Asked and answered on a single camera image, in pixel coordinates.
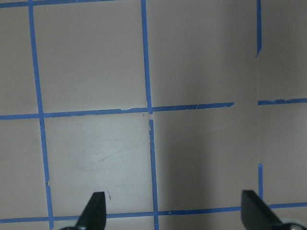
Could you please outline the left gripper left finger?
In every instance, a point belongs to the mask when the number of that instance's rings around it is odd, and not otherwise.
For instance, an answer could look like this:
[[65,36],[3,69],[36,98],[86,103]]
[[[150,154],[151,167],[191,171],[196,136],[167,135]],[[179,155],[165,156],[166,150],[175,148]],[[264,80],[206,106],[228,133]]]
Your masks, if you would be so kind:
[[78,230],[104,230],[106,198],[104,192],[94,192],[74,226]]

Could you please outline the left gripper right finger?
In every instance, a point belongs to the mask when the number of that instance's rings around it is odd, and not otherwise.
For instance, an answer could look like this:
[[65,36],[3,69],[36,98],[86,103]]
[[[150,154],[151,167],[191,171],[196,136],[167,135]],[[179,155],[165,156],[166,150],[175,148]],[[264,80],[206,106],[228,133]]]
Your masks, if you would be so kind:
[[288,229],[253,190],[241,192],[241,222],[246,230]]

